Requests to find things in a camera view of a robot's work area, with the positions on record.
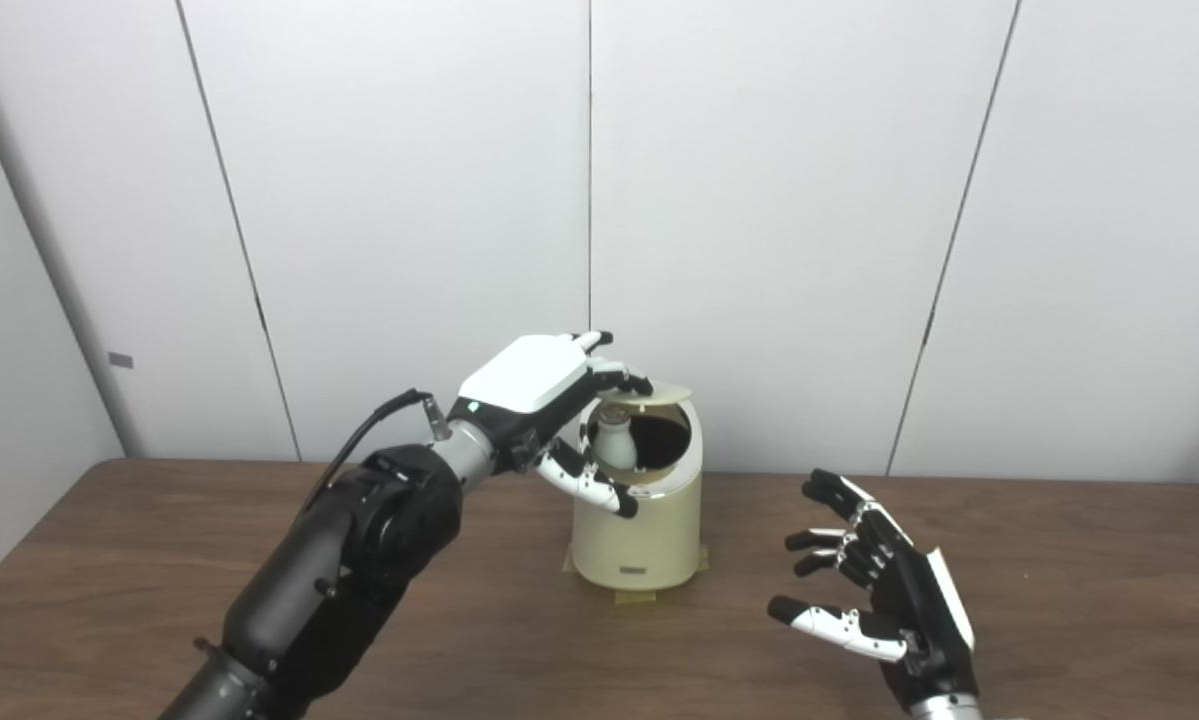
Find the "black cable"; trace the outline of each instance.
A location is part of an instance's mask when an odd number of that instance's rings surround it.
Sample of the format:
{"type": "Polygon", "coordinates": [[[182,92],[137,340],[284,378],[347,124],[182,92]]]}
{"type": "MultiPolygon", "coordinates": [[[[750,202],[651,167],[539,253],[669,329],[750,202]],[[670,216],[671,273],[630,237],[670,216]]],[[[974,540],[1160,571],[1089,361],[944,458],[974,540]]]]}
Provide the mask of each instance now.
{"type": "Polygon", "coordinates": [[[333,456],[333,461],[329,462],[329,467],[324,470],[324,474],[320,474],[319,480],[315,482],[315,486],[311,488],[311,491],[307,492],[306,501],[301,503],[301,510],[297,512],[297,518],[305,515],[306,512],[311,509],[311,506],[315,503],[315,500],[319,498],[320,492],[329,489],[329,483],[331,483],[335,474],[337,474],[337,470],[341,470],[342,465],[347,464],[347,458],[351,455],[351,452],[355,452],[355,447],[360,443],[361,438],[363,438],[363,436],[366,436],[366,434],[374,428],[375,424],[380,423],[380,420],[387,419],[391,415],[398,413],[399,410],[403,410],[408,405],[416,405],[422,400],[426,400],[427,397],[434,395],[429,392],[420,392],[415,387],[408,388],[406,391],[399,393],[399,395],[390,398],[390,400],[381,404],[380,407],[372,411],[372,415],[367,416],[367,420],[363,420],[363,424],[361,424],[359,429],[351,434],[351,437],[347,440],[347,444],[343,444],[341,450],[337,452],[337,456],[333,456]]]}

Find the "open lid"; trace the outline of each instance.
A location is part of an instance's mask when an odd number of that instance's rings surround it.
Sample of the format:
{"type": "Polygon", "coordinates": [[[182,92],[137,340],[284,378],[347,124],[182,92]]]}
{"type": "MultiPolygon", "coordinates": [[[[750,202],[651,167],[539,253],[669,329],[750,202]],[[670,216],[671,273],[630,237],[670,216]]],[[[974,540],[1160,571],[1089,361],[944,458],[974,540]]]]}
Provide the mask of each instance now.
{"type": "Polygon", "coordinates": [[[652,395],[635,395],[632,392],[601,392],[600,398],[604,403],[617,405],[679,405],[692,397],[692,391],[683,386],[653,381],[652,395]]]}

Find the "white wall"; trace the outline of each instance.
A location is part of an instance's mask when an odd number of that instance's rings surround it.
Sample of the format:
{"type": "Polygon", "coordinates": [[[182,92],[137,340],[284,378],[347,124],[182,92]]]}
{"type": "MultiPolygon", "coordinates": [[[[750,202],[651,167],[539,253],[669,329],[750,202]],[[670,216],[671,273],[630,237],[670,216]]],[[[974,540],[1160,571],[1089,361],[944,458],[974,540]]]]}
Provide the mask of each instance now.
{"type": "Polygon", "coordinates": [[[1199,4],[1023,4],[893,473],[1199,482],[1199,4]]]}
{"type": "Polygon", "coordinates": [[[584,0],[186,14],[307,459],[394,393],[451,403],[513,338],[586,327],[584,0]]]}
{"type": "Polygon", "coordinates": [[[177,5],[0,0],[0,149],[129,450],[294,459],[177,5]]]}
{"type": "Polygon", "coordinates": [[[0,168],[0,559],[84,470],[119,455],[0,168]]]}
{"type": "Polygon", "coordinates": [[[594,323],[710,468],[886,468],[1011,14],[594,5],[594,323]]]}

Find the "panel seam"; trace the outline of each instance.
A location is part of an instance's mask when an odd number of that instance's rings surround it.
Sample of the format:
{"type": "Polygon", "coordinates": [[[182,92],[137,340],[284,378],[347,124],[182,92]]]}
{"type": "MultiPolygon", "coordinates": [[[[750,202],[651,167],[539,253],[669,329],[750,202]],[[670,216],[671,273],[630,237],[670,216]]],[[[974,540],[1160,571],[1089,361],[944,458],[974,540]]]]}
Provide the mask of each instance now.
{"type": "Polygon", "coordinates": [[[586,2],[586,329],[594,329],[594,182],[595,182],[594,0],[586,2]]]}
{"type": "Polygon", "coordinates": [[[230,217],[234,219],[235,237],[237,237],[239,249],[243,254],[243,267],[248,272],[248,286],[252,288],[252,300],[257,303],[257,319],[261,322],[261,334],[266,338],[270,365],[275,369],[275,383],[279,387],[279,400],[283,401],[283,415],[288,419],[289,436],[293,437],[293,450],[297,454],[297,461],[302,461],[301,443],[297,441],[297,428],[293,424],[293,411],[288,406],[288,393],[283,387],[283,375],[279,374],[279,361],[278,357],[275,357],[275,341],[270,338],[270,327],[266,325],[265,310],[261,305],[261,294],[257,291],[257,274],[252,272],[252,258],[248,255],[247,242],[243,241],[243,224],[239,222],[239,210],[234,202],[234,189],[230,187],[230,176],[225,169],[225,158],[221,155],[221,141],[218,135],[216,135],[216,122],[212,120],[212,109],[207,102],[207,91],[203,87],[203,75],[200,73],[200,65],[198,65],[198,55],[195,54],[195,42],[191,40],[191,28],[186,19],[186,8],[182,6],[182,0],[174,0],[174,2],[177,5],[177,18],[182,23],[182,36],[186,37],[186,50],[191,56],[191,68],[195,72],[195,86],[203,103],[203,116],[207,120],[207,131],[212,138],[212,151],[216,153],[216,165],[218,165],[221,171],[221,183],[225,187],[225,196],[230,204],[230,217]]]}
{"type": "Polygon", "coordinates": [[[977,145],[974,146],[974,159],[968,168],[968,177],[964,181],[964,192],[959,196],[959,210],[954,212],[954,226],[950,231],[950,241],[946,243],[946,256],[941,261],[941,273],[936,276],[936,290],[933,291],[932,305],[928,309],[927,328],[924,328],[923,341],[918,344],[918,352],[915,352],[915,364],[914,369],[910,371],[910,385],[906,387],[906,400],[900,405],[900,418],[897,419],[897,432],[892,437],[892,450],[888,452],[888,465],[887,468],[882,471],[884,474],[892,474],[892,464],[897,458],[897,446],[900,446],[900,432],[905,429],[906,415],[910,413],[910,398],[914,397],[915,381],[918,379],[918,365],[923,363],[924,349],[928,347],[928,335],[932,333],[932,327],[934,320],[936,320],[936,304],[941,301],[941,291],[946,284],[946,272],[950,270],[950,259],[952,252],[954,252],[954,241],[959,237],[959,228],[964,220],[964,208],[968,206],[968,193],[974,187],[974,176],[977,173],[977,161],[982,156],[982,143],[986,141],[986,128],[989,127],[992,121],[992,111],[995,110],[995,97],[998,95],[998,87],[1000,87],[1000,81],[1004,78],[1004,65],[1007,63],[1007,52],[1012,46],[1012,32],[1016,30],[1016,18],[1022,12],[1022,0],[1016,0],[1012,5],[1012,18],[1007,23],[1007,32],[1004,36],[1004,49],[1000,53],[1000,60],[998,60],[998,67],[995,68],[995,81],[992,84],[992,93],[989,93],[989,99],[986,102],[986,114],[982,115],[982,127],[977,133],[977,145]]]}

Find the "table surface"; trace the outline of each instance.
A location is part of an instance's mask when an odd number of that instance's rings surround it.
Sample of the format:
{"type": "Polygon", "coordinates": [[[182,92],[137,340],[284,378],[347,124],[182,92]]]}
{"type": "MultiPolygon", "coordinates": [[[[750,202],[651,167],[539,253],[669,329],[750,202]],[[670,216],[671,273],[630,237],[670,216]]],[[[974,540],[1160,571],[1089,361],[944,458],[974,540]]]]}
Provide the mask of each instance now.
{"type": "MultiPolygon", "coordinates": [[[[116,460],[90,471],[0,565],[0,716],[156,716],[319,466],[116,460]]],[[[788,532],[837,519],[795,474],[709,474],[710,568],[657,601],[564,573],[571,500],[498,478],[412,583],[324,719],[902,716],[873,661],[783,628],[788,532]]],[[[939,544],[977,630],[993,716],[1199,720],[1199,486],[858,478],[939,544]]]]}

